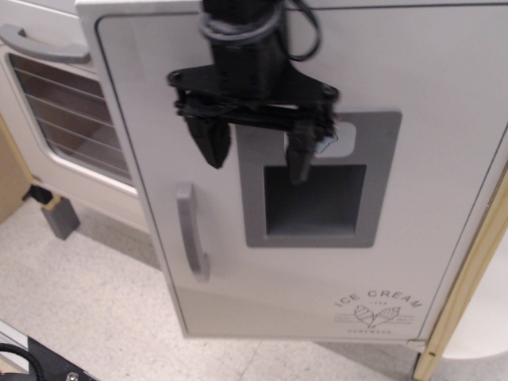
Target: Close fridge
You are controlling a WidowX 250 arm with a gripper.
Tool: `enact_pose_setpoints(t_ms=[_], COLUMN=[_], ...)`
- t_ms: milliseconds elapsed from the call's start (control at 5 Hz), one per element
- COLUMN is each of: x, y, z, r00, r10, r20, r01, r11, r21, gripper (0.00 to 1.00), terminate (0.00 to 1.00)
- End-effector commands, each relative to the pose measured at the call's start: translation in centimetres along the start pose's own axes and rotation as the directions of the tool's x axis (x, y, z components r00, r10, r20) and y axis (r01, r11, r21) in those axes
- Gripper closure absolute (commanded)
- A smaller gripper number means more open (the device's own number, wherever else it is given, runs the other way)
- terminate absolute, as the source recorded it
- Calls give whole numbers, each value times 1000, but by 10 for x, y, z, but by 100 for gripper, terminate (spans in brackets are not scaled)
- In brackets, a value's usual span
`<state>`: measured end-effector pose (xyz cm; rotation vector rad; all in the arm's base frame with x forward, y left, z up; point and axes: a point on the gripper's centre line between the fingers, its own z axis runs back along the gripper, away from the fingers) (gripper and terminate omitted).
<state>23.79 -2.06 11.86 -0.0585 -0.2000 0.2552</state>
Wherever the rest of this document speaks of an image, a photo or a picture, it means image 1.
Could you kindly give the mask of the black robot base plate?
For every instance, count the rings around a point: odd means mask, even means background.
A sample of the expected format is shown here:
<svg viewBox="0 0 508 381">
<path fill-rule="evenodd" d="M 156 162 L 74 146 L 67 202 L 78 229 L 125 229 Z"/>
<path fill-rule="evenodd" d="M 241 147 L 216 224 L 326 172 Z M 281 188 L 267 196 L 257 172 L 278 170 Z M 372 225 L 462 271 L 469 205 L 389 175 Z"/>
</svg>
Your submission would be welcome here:
<svg viewBox="0 0 508 381">
<path fill-rule="evenodd" d="M 28 337 L 28 352 L 37 359 L 37 362 L 41 366 L 44 380 L 64 381 L 70 373 L 75 373 L 79 381 L 96 380 L 89 372 L 73 364 L 58 353 L 53 352 L 50 348 L 31 337 Z"/>
</svg>

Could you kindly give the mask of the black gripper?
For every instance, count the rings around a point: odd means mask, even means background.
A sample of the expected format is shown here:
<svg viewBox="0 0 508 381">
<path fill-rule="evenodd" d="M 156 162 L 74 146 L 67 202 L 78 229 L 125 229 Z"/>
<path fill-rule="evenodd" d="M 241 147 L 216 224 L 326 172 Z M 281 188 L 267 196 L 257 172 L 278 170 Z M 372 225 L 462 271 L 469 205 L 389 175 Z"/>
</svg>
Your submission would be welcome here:
<svg viewBox="0 0 508 381">
<path fill-rule="evenodd" d="M 172 71 L 175 106 L 206 162 L 219 169 L 229 153 L 229 124 L 287 132 L 290 181 L 307 181 L 316 135 L 333 132 L 339 91 L 304 75 L 295 62 L 308 60 L 321 44 L 321 28 L 303 1 L 295 5 L 313 26 L 314 45 L 290 53 L 283 1 L 204 1 L 198 30 L 210 45 L 212 64 Z"/>
</svg>

